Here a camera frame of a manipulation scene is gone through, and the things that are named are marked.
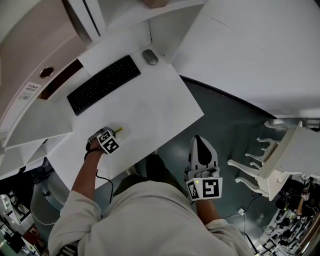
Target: sleeve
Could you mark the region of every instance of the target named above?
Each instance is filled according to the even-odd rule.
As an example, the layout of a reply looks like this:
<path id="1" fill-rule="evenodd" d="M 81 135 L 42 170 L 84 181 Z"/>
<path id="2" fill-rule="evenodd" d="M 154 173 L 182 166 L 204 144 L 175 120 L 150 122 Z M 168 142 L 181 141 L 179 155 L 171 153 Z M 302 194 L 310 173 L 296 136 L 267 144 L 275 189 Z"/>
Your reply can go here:
<path id="1" fill-rule="evenodd" d="M 233 248 L 237 256 L 253 256 L 246 240 L 243 238 L 235 225 L 229 224 L 224 219 L 215 219 L 205 225 L 215 237 Z"/>
<path id="2" fill-rule="evenodd" d="M 71 191 L 49 236 L 50 255 L 55 256 L 65 245 L 81 240 L 100 220 L 99 206 L 84 195 Z"/>

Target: black keyboard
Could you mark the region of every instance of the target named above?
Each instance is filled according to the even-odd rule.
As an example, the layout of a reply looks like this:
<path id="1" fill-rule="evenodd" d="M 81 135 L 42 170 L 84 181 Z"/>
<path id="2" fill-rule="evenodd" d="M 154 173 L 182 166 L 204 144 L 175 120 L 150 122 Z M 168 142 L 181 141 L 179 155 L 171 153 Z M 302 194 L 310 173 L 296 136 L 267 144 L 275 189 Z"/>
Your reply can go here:
<path id="1" fill-rule="evenodd" d="M 76 116 L 141 73 L 128 55 L 106 67 L 71 92 L 67 99 Z"/>

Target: round hole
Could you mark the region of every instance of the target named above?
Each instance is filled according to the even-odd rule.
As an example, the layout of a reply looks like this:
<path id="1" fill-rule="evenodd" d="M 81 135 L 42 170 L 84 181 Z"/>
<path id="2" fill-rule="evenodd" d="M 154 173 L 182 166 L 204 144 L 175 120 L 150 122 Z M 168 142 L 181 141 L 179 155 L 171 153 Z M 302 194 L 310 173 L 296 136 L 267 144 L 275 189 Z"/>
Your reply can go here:
<path id="1" fill-rule="evenodd" d="M 48 78 L 54 73 L 55 69 L 53 66 L 47 66 L 40 72 L 41 78 Z"/>

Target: desk surface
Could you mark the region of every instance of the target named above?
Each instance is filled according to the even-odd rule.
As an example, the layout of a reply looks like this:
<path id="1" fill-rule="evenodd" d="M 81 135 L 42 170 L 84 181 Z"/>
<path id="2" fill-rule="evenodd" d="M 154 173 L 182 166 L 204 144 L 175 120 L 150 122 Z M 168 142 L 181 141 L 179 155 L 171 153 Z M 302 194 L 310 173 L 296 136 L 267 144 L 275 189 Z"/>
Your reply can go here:
<path id="1" fill-rule="evenodd" d="M 141 49 L 131 57 L 141 75 L 122 85 L 76 116 L 67 95 L 90 77 L 82 68 L 70 89 L 58 101 L 72 133 L 47 156 L 53 168 L 71 189 L 84 162 L 87 139 L 104 126 L 123 131 L 116 137 L 120 148 L 112 155 L 103 155 L 98 164 L 99 175 L 112 179 L 161 147 L 203 116 L 203 112 L 174 68 L 159 54 L 158 64 L 148 65 Z M 105 181 L 97 179 L 95 188 Z"/>

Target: dark floor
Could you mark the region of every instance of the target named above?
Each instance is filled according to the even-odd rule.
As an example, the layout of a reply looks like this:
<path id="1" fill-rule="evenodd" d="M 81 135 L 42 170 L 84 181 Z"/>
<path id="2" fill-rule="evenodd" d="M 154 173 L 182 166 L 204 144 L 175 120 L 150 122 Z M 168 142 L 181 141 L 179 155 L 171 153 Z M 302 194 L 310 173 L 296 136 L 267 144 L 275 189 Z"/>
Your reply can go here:
<path id="1" fill-rule="evenodd" d="M 186 85 L 201 107 L 204 116 L 160 147 L 158 154 L 180 184 L 186 188 L 183 171 L 188 165 L 190 140 L 194 135 L 200 135 L 208 140 L 217 152 L 220 175 L 223 177 L 222 198 L 214 200 L 214 204 L 221 217 L 236 215 L 239 208 L 248 207 L 254 193 L 243 183 L 235 182 L 237 176 L 247 175 L 227 165 L 227 160 L 233 159 L 249 166 L 252 159 L 245 156 L 246 152 L 253 155 L 263 154 L 260 150 L 262 143 L 256 141 L 257 137 L 281 140 L 284 133 L 265 127 L 264 122 L 268 116 L 249 105 L 199 85 L 191 83 Z M 143 159 L 136 166 L 145 176 L 145 160 Z M 112 180 L 115 189 L 124 177 L 126 177 L 125 172 Z M 108 206 L 110 192 L 111 186 L 108 183 L 96 190 L 95 201 L 102 212 Z M 246 213 L 246 224 L 244 216 L 235 216 L 228 221 L 235 224 L 242 233 L 245 228 L 245 232 L 254 242 L 260 237 L 264 226 L 270 222 L 275 212 L 275 202 L 260 196 L 252 202 Z"/>

